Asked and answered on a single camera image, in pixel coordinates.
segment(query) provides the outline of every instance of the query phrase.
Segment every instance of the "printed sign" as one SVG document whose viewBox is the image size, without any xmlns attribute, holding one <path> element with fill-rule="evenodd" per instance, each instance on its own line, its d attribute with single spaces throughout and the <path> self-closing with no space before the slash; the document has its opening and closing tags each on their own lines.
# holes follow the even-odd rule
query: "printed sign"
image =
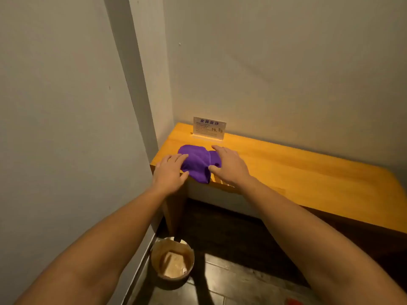
<svg viewBox="0 0 407 305">
<path fill-rule="evenodd" d="M 226 122 L 220 122 L 202 117 L 194 117 L 194 134 L 223 140 Z"/>
</svg>

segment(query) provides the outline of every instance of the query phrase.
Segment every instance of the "purple cloth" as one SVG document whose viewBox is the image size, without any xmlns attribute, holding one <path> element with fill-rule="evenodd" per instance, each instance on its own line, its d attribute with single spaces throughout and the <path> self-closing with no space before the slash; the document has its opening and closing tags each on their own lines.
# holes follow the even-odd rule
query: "purple cloth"
<svg viewBox="0 0 407 305">
<path fill-rule="evenodd" d="M 202 146 L 192 146 L 186 144 L 178 150 L 179 154 L 188 154 L 188 158 L 182 163 L 181 170 L 189 171 L 189 175 L 199 183 L 208 184 L 210 181 L 210 171 L 208 166 L 221 167 L 221 158 L 216 151 L 207 151 Z"/>
</svg>

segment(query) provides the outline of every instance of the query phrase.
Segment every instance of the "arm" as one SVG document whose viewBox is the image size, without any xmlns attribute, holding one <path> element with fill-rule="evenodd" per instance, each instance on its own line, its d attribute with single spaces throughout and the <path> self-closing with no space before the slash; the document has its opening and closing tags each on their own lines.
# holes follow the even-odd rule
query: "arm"
<svg viewBox="0 0 407 305">
<path fill-rule="evenodd" d="M 180 176 L 188 155 L 166 156 L 153 184 L 107 216 L 61 253 L 16 301 L 16 305 L 106 304 L 164 199 L 188 177 Z"/>
<path fill-rule="evenodd" d="M 268 230 L 327 304 L 407 304 L 407 296 L 359 247 L 304 208 L 249 175 L 236 151 L 213 146 L 211 172 L 239 188 Z"/>
</svg>

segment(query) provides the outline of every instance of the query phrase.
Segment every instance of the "wooden tabletop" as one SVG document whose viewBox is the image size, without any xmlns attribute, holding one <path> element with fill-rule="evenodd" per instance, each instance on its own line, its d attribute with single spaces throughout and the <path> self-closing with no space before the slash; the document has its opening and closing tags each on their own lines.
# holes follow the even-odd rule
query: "wooden tabletop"
<svg viewBox="0 0 407 305">
<path fill-rule="evenodd" d="M 175 126 L 151 168 L 185 144 L 236 150 L 251 175 L 299 205 L 407 233 L 406 195 L 384 168 L 227 133 L 223 141 L 201 138 L 183 123 Z M 213 175 L 209 185 L 237 192 Z"/>
</svg>

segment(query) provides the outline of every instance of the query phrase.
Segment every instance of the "forearm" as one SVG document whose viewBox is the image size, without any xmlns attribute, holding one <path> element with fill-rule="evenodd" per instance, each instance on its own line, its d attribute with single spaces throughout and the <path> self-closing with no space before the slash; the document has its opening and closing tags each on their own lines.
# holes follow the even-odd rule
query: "forearm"
<svg viewBox="0 0 407 305">
<path fill-rule="evenodd" d="M 60 292 L 67 304 L 106 303 L 164 198 L 148 189 L 93 226 L 44 270 L 17 304 L 52 303 Z"/>
<path fill-rule="evenodd" d="M 240 186 L 281 248 L 328 304 L 405 302 L 402 290 L 361 249 L 304 208 L 249 178 Z"/>
</svg>

